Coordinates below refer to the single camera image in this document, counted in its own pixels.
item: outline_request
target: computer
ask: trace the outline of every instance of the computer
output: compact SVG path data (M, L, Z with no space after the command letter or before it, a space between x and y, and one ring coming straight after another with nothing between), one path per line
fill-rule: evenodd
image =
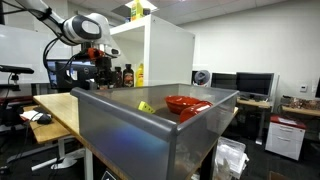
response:
M52 70L62 69L52 73L48 71L51 89L56 89L58 92L70 92L74 87L90 89L89 79L96 76L96 67L90 62L72 62L71 68L69 65L65 67L67 60L48 60L48 67ZM71 70L72 81L68 81L69 71Z
M268 98L270 96L273 73L237 72L237 89L240 96L250 98Z
M236 74L212 73L211 87L237 90Z

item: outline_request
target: yellow sponge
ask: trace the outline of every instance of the yellow sponge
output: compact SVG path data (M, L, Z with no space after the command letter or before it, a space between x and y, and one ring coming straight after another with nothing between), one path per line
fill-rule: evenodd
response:
M140 102L138 109L143 112L150 113L150 114L153 114L156 112L148 103L146 103L144 101Z

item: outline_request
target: papers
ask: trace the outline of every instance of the papers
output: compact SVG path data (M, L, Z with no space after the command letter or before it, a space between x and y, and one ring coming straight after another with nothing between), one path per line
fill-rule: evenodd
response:
M24 117L28 120L31 120L31 121L36 121L38 120L43 114L42 113L39 113L37 111L27 111L27 112L24 112L23 114L20 114L21 117Z
M293 124L293 125L297 125L297 123L293 120L289 120L289 119L283 119L283 118L279 118L279 121L285 124Z

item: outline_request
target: table leg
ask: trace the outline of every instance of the table leg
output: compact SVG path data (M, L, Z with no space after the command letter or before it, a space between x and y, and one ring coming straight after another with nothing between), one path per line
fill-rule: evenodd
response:
M93 180L92 152L85 148L84 156L85 180Z
M202 161L200 180L212 180L216 151L217 144L210 150L208 155Z
M259 126L259 133L256 139L256 144L262 145L262 130L264 125L264 119L266 117L266 109L262 109L261 118L260 118L260 126Z

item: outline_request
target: cabinet drawer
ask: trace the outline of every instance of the cabinet drawer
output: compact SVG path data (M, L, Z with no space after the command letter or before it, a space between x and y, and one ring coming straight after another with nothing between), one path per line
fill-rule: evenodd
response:
M302 142L268 134L266 150L298 160Z
M304 129L298 129L277 123L270 123L268 134L278 135L286 139L303 141L304 132Z

